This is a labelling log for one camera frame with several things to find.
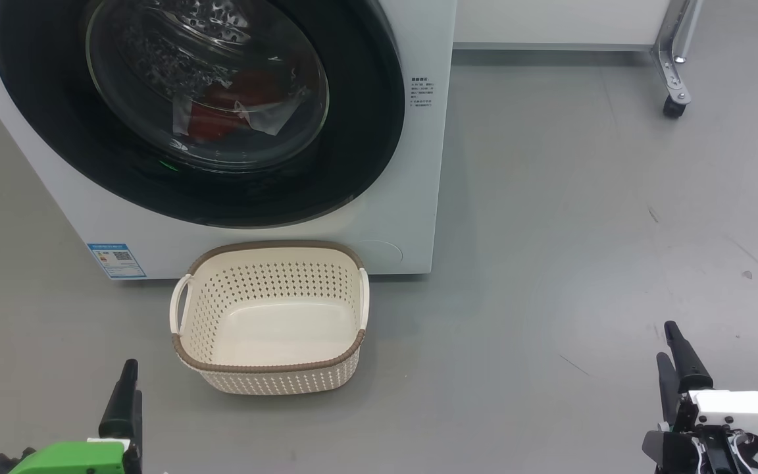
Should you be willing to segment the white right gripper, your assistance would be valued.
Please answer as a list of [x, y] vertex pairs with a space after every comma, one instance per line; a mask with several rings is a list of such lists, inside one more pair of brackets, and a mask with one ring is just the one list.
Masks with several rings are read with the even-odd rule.
[[712, 390], [676, 321], [665, 321], [664, 330], [672, 359], [657, 354], [663, 422], [672, 430], [678, 410], [678, 431], [695, 449], [693, 466], [680, 474], [758, 474], [758, 391]]

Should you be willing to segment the white partition panel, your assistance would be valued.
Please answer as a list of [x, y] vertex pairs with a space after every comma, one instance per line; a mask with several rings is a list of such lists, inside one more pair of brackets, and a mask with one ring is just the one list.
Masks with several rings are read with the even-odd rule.
[[455, 50], [647, 51], [670, 0], [458, 0]]

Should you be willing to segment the red and white jersey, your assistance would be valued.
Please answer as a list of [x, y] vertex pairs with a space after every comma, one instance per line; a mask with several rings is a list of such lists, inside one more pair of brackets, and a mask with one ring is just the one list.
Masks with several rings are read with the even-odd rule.
[[216, 143], [237, 131], [277, 135], [306, 99], [271, 71], [240, 71], [201, 92], [177, 94], [172, 103], [172, 133], [194, 143]]

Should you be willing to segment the blue energy label sticker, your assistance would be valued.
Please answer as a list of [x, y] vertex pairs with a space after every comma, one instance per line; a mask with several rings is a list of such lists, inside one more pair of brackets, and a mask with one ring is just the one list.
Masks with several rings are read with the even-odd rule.
[[87, 244], [87, 247], [109, 279], [137, 280], [147, 278], [147, 274], [127, 245]]

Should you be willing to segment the cream perforated laundry basket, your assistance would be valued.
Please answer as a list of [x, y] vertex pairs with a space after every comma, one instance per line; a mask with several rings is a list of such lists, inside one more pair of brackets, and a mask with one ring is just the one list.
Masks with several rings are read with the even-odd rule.
[[328, 241], [257, 241], [199, 257], [172, 291], [180, 361], [223, 393], [303, 395], [347, 383], [369, 324], [370, 282]]

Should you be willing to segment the grey metal partition foot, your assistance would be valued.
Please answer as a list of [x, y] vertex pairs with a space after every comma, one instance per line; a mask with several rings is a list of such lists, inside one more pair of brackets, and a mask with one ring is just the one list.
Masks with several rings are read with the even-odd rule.
[[655, 45], [650, 50], [655, 67], [668, 91], [663, 115], [670, 119], [682, 117], [692, 101], [679, 66], [687, 60], [703, 2], [704, 0], [670, 0]]

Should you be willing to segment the black round glass washer door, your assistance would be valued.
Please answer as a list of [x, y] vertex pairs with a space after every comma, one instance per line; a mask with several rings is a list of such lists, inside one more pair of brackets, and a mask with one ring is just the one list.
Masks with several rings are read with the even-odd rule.
[[[172, 133], [177, 94], [253, 69], [306, 90], [277, 135]], [[385, 170], [404, 121], [402, 65], [375, 0], [0, 0], [0, 78], [88, 179], [210, 227], [342, 207]]]

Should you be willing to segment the white front-load washing machine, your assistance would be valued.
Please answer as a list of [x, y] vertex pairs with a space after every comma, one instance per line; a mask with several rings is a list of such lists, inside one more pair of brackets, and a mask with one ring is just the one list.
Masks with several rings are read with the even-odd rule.
[[88, 252], [87, 244], [127, 245], [146, 279], [180, 278], [211, 249], [256, 241], [328, 241], [349, 247], [370, 274], [429, 273], [457, 0], [375, 1], [391, 26], [402, 65], [402, 135], [366, 191], [313, 219], [222, 228], [170, 218], [118, 197], [73, 168], [27, 123], [1, 78], [0, 120]]

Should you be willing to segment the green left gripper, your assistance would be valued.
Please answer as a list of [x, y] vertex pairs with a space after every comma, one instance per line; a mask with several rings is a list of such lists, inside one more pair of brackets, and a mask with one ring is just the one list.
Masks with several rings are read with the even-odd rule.
[[142, 474], [143, 396], [138, 360], [124, 362], [99, 423], [99, 438], [54, 443], [25, 457], [9, 474]]

